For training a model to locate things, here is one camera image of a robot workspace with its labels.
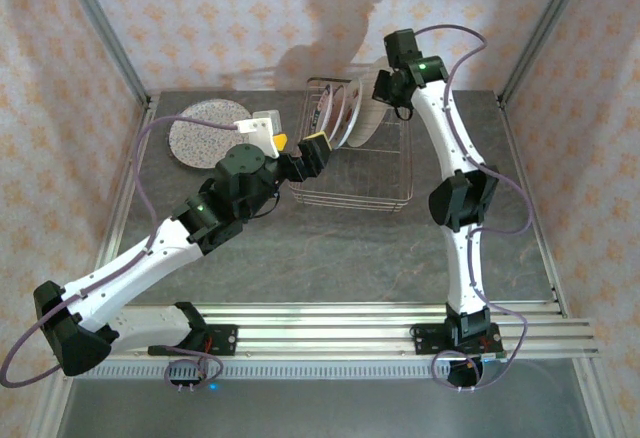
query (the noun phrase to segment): wallpaper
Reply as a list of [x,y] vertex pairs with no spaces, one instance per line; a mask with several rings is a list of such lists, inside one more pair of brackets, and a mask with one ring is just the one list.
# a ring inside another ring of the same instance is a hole
[[[76,0],[0,0],[0,358],[33,323],[33,289],[95,264],[140,110]],[[52,364],[40,333],[9,378]],[[0,436],[22,437],[39,385],[0,388]]]
[[[383,37],[453,22],[490,47],[460,70],[457,88],[500,91],[549,0],[100,0],[150,90],[303,89],[310,76],[363,72]],[[475,46],[442,31],[421,37],[449,67]]]
[[572,0],[509,110],[576,316],[640,436],[640,0]]

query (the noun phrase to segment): gray speckled plate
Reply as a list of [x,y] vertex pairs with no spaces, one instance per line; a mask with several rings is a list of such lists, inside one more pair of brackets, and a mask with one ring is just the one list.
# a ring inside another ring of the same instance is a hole
[[[235,101],[208,100],[191,105],[180,113],[196,120],[231,125],[251,118],[251,113]],[[210,169],[226,155],[229,148],[244,143],[237,131],[218,130],[184,121],[169,129],[169,149],[181,163],[192,168]]]

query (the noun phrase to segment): white plastic part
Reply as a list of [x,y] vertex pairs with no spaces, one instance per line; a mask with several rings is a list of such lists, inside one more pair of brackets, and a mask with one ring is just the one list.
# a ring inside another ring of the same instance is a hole
[[[462,173],[476,170],[475,166],[464,159],[465,155],[460,146],[458,146],[458,142],[449,127],[444,111],[444,87],[444,81],[428,83],[424,88],[416,89],[411,97],[411,103],[420,114],[422,121],[424,121],[429,137],[436,149],[443,180],[454,176],[457,170]],[[467,134],[452,97],[449,97],[447,105],[451,110],[451,118],[456,131],[467,148],[469,156],[477,163],[484,163],[484,159],[477,152]],[[458,314],[474,313],[482,310],[485,306],[485,303],[471,288],[467,259],[467,247],[469,246],[467,236],[470,231],[477,227],[478,225],[475,224],[463,226],[458,233],[454,233],[453,230],[446,226],[442,227],[447,241],[447,257],[449,260],[449,296],[447,301],[449,306]],[[472,252],[473,276],[476,280],[476,287],[484,294],[482,267],[480,264],[480,233],[476,233],[473,236]]]
[[[449,296],[447,297],[447,302],[458,314],[480,311],[486,305],[471,287],[467,254],[469,247],[467,236],[471,231],[478,228],[478,225],[462,226],[458,233],[454,233],[451,228],[446,226],[441,228],[447,241],[447,258],[449,261]],[[480,235],[480,232],[473,235],[471,265],[473,266],[476,288],[484,295],[482,265],[480,263]]]
[[[444,87],[444,81],[428,83],[424,88],[416,89],[411,97],[411,103],[422,117],[422,121],[424,121],[424,124],[429,131],[429,137],[436,149],[443,180],[453,176],[456,170],[466,173],[467,171],[473,171],[476,169],[468,161],[463,160],[464,155],[462,150],[458,146],[458,143],[449,128],[447,116],[444,113]],[[462,142],[465,144],[469,155],[477,163],[483,163],[484,159],[473,146],[452,97],[449,97],[448,106],[451,109],[451,117],[453,118],[456,131],[458,132],[458,135],[460,135]]]
[[[86,298],[69,305],[69,313],[80,313],[79,322],[88,331],[97,331],[115,317],[120,309],[151,285],[181,266],[202,257],[196,243],[189,243],[189,232],[179,221],[166,219],[158,228],[149,254],[115,280],[91,292]],[[147,238],[127,250],[99,270],[67,283],[62,299],[86,289],[96,281],[122,268],[144,249]]]
[[252,119],[236,121],[234,124],[249,143],[260,148],[265,156],[277,158],[280,153],[273,141],[274,123],[280,123],[280,113],[277,110],[257,111]]
[[111,344],[112,353],[153,345],[176,346],[191,331],[189,320],[175,306],[127,306],[109,326],[120,334]]

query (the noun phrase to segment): plate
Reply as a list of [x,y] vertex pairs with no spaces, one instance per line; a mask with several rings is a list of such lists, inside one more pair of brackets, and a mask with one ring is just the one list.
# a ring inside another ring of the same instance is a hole
[[[208,100],[190,106],[184,117],[232,125],[234,121],[247,120],[251,113],[239,103],[229,100]],[[175,121],[168,134],[169,150],[173,156],[191,168],[211,169],[225,157],[235,145],[244,143],[237,131],[218,130],[194,123]]]
[[347,139],[349,146],[354,148],[362,146],[369,141],[369,138],[376,132],[389,109],[389,105],[386,103],[381,103],[371,98],[380,70],[391,71],[386,56],[376,60],[369,68],[369,71],[362,75],[362,105],[360,106],[358,121]]
[[342,118],[342,112],[344,111],[344,104],[346,102],[346,91],[347,90],[344,85],[338,85],[333,92],[331,116],[329,116],[329,121],[327,122],[327,127],[325,128],[325,132],[329,137],[329,141],[331,141],[333,137],[336,136],[336,133],[338,131],[338,124],[340,123],[340,119]]
[[358,113],[360,112],[360,105],[362,104],[362,80],[360,80],[360,78],[351,80],[345,94],[344,113],[338,121],[336,133],[330,140],[331,147],[334,150],[340,148],[347,142],[347,138],[349,138],[349,134],[358,120]]
[[329,83],[325,86],[316,108],[311,116],[311,126],[309,128],[310,135],[324,131],[331,116],[331,108],[333,107],[333,86]]

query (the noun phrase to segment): wire dish rack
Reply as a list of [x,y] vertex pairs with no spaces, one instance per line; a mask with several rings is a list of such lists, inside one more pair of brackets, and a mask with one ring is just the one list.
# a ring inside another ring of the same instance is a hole
[[[302,119],[293,143],[310,134],[313,110],[327,84],[349,81],[307,80]],[[413,195],[409,123],[399,120],[392,109],[387,110],[382,123],[364,145],[359,148],[343,145],[331,154],[327,168],[319,177],[289,186],[295,199],[303,204],[400,211]]]

